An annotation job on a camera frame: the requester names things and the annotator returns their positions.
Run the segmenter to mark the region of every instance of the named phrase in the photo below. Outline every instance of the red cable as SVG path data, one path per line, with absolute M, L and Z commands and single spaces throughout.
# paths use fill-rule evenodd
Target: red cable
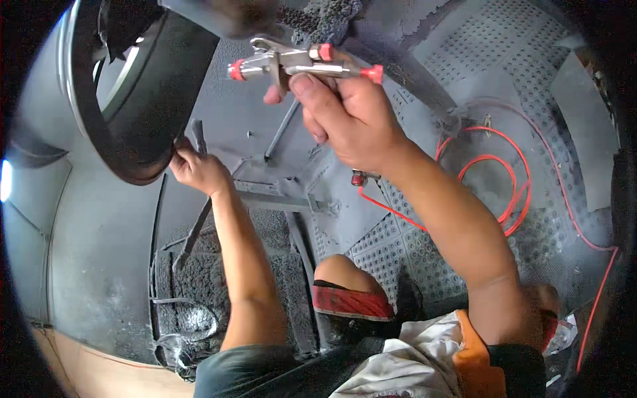
M 557 166 L 557 161 L 555 160 L 555 156 L 553 155 L 553 151 L 551 151 L 550 146 L 548 145 L 548 142 L 546 141 L 546 139 L 544 138 L 544 135 L 542 135 L 542 132 L 540 131 L 540 128 L 526 115 L 524 114 L 524 112 L 521 112 L 519 110 L 517 110 L 515 107 L 509 105 L 509 104 L 505 104 L 502 103 L 498 100 L 493 100 L 493 99 L 479 99 L 476 101 L 472 101 L 470 103 L 467 104 L 467 106 L 470 106 L 471 104 L 477 104 L 477 103 L 489 103 L 491 105 L 495 105 L 495 106 L 499 106 L 501 108 L 506 108 L 509 109 L 515 113 L 517 113 L 518 115 L 520 115 L 524 120 L 526 120 L 526 122 L 528 124 L 531 125 L 531 127 L 533 128 L 533 130 L 535 130 L 535 132 L 537 133 L 537 135 L 540 137 L 540 139 L 542 140 L 542 143 L 544 144 L 544 146 L 546 147 L 548 154 L 551 158 L 551 161 L 553 163 L 553 167 L 555 169 L 555 172 L 557 173 L 557 179 L 559 180 L 559 186 L 562 190 L 562 196 L 564 196 L 564 202 L 566 203 L 566 209 L 568 210 L 568 215 L 571 218 L 571 221 L 573 222 L 573 226 L 575 227 L 575 230 L 578 233 L 578 236 L 580 238 L 582 238 L 582 240 L 584 240 L 584 243 L 586 243 L 589 247 L 591 247 L 594 250 L 597 250 L 599 252 L 610 252 L 612 251 L 613 254 L 610 257 L 610 261 L 608 262 L 608 266 L 606 267 L 606 272 L 604 273 L 604 278 L 602 278 L 602 281 L 599 285 L 599 289 L 597 292 L 597 296 L 595 297 L 595 301 L 593 302 L 593 307 L 590 311 L 590 317 L 589 317 L 589 321 L 586 324 L 586 328 L 584 329 L 584 334 L 582 337 L 582 346 L 580 347 L 580 354 L 577 360 L 577 367 L 576 367 L 576 371 L 577 373 L 580 372 L 580 369 L 582 368 L 582 359 L 583 359 L 583 354 L 584 354 L 584 348 L 586 345 L 586 339 L 588 338 L 589 335 L 589 331 L 590 331 L 590 325 L 592 323 L 592 319 L 593 316 L 595 315 L 595 310 L 597 308 L 597 304 L 599 302 L 599 297 L 601 296 L 601 292 L 604 289 L 604 285 L 606 284 L 606 279 L 608 279 L 608 274 L 610 273 L 610 269 L 613 266 L 613 262 L 615 261 L 615 257 L 617 256 L 617 252 L 619 251 L 619 247 L 616 246 L 609 246 L 609 247 L 603 247 L 603 246 L 598 246 L 595 245 L 594 243 L 592 243 L 591 241 L 589 241 L 584 234 L 582 233 L 582 230 L 580 229 L 580 226 L 577 224 L 577 221 L 575 221 L 575 216 L 573 216 L 573 211 L 571 210 L 571 205 L 568 202 L 568 196 L 566 195 L 566 190 L 564 189 L 564 181 L 562 180 L 562 176 L 559 172 L 559 167 Z M 529 172 L 529 165 L 526 162 L 526 158 L 524 157 L 524 155 L 522 154 L 522 151 L 520 150 L 520 148 L 513 142 L 513 140 L 511 140 L 508 136 L 504 135 L 503 133 L 494 130 L 494 129 L 490 129 L 488 127 L 468 127 L 464 129 L 465 131 L 472 131 L 472 130 L 488 130 L 491 132 L 495 132 L 496 134 L 500 135 L 501 137 L 503 137 L 504 139 L 506 139 L 507 141 L 509 141 L 509 143 L 511 143 L 511 145 L 513 145 L 513 147 L 518 151 L 518 153 L 520 154 L 520 157 L 522 158 L 522 161 L 524 162 L 524 167 L 526 168 L 527 171 L 527 175 L 529 177 L 529 180 L 522 186 L 522 188 L 520 189 L 520 192 L 518 194 L 515 194 L 515 186 L 516 186 L 516 181 L 515 181 L 515 175 L 512 176 L 512 183 L 513 183 L 513 197 L 511 199 L 511 201 L 509 202 L 509 206 L 507 207 L 507 209 L 505 210 L 504 214 L 509 214 L 512 211 L 512 209 L 515 207 L 515 205 L 517 204 L 517 202 L 519 201 L 522 192 L 524 191 L 524 189 L 526 188 L 526 186 L 528 186 L 529 188 L 529 192 L 527 193 L 527 198 L 526 198 L 526 203 L 524 205 L 524 208 L 522 209 L 522 213 L 520 214 L 520 216 L 518 217 L 517 221 L 508 229 L 505 231 L 505 236 L 509 236 L 510 234 L 512 234 L 513 232 L 515 232 L 515 230 L 517 229 L 517 227 L 520 226 L 520 224 L 522 223 L 522 221 L 524 220 L 524 217 L 526 217 L 526 214 L 528 212 L 529 206 L 531 204 L 531 174 Z M 446 145 L 449 143 L 449 141 L 451 141 L 451 138 L 447 138 L 445 140 L 445 142 L 443 142 L 442 144 L 440 143 L 440 141 L 442 140 L 442 137 L 438 140 L 438 144 L 436 145 L 436 162 L 438 161 L 438 159 L 440 158 L 440 155 L 442 154 L 442 150 L 444 149 L 444 147 L 446 147 Z M 471 160 L 469 162 L 469 164 L 467 166 L 465 166 L 462 171 L 461 174 L 459 175 L 459 180 L 462 180 L 462 177 L 464 176 L 464 173 L 466 172 L 466 170 L 473 164 L 479 162 L 480 160 L 496 160 L 498 162 L 500 162 L 502 165 L 504 165 L 505 168 L 507 168 L 507 171 L 509 171 L 509 167 L 507 167 L 508 165 L 505 164 L 505 162 L 500 159 L 497 158 L 493 155 L 481 155 L 473 160 Z M 376 202 L 374 199 L 366 196 L 365 194 L 362 193 L 362 187 L 359 188 L 359 194 L 369 200 L 370 202 L 376 204 L 377 206 L 382 207 L 383 209 L 399 216 L 400 218 L 402 218 L 403 220 L 409 222 L 412 225 L 415 225 L 416 227 L 422 229 L 423 231 L 427 231 L 427 229 L 423 226 L 421 226 L 420 224 L 417 224 L 416 222 L 414 222 L 413 220 L 411 220 L 410 218 L 398 213 L 396 210 L 385 206 L 384 204 L 381 204 L 379 202 Z M 500 218 L 498 218 L 498 222 L 502 222 L 501 221 L 502 216 L 500 216 Z

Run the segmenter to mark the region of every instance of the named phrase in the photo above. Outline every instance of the hand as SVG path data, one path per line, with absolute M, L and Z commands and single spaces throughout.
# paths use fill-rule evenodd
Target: hand
M 318 143 L 329 143 L 352 168 L 383 174 L 411 141 L 379 85 L 365 78 L 336 80 L 341 99 L 316 77 L 294 75 L 290 89 L 303 104 L 303 122 Z
M 175 149 L 170 170 L 177 181 L 210 197 L 234 189 L 230 172 L 216 156 L 195 151 L 186 137 L 175 144 Z

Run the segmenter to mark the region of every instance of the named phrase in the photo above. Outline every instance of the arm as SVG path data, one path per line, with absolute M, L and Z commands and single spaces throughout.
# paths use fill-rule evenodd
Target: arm
M 312 76 L 290 87 L 304 105 L 304 123 L 341 161 L 375 171 L 400 188 L 432 240 L 469 291 L 469 317 L 488 344 L 541 346 L 540 317 L 525 298 L 505 236 L 490 211 L 404 135 L 381 87 L 338 81 L 342 102 Z
M 230 173 L 215 156 L 195 152 L 187 139 L 180 142 L 170 168 L 179 182 L 212 200 L 231 304 L 221 350 L 248 344 L 285 345 L 287 323 L 274 277 Z

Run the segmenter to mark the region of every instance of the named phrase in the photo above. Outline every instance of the person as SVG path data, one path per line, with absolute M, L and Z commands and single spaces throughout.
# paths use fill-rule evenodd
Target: person
M 403 191 L 464 278 L 469 308 L 397 324 L 374 277 L 335 255 L 316 267 L 312 286 L 329 349 L 296 360 L 266 253 L 230 173 L 185 139 L 170 168 L 212 199 L 231 302 L 220 352 L 197 368 L 195 397 L 543 396 L 541 351 L 555 331 L 555 290 L 520 284 L 497 220 L 405 136 L 381 86 L 363 78 L 332 86 L 307 74 L 290 79 L 306 128 L 346 165 L 379 173 Z M 269 90 L 265 101 L 280 100 L 273 95 Z

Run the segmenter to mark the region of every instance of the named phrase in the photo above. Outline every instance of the red fitting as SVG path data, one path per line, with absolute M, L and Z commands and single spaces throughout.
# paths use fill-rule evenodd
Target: red fitting
M 329 43 L 321 44 L 318 48 L 318 54 L 320 55 L 322 60 L 333 60 L 334 47 L 332 47 L 332 45 Z
M 243 59 L 238 59 L 234 64 L 230 65 L 230 78 L 233 80 L 241 80 L 245 82 L 243 75 L 241 74 L 241 64 L 243 63 Z
M 360 174 L 354 174 L 352 176 L 352 185 L 355 187 L 362 187 L 365 185 L 365 177 Z
M 383 83 L 383 66 L 374 65 L 371 68 L 361 68 L 361 76 L 370 79 L 375 84 Z

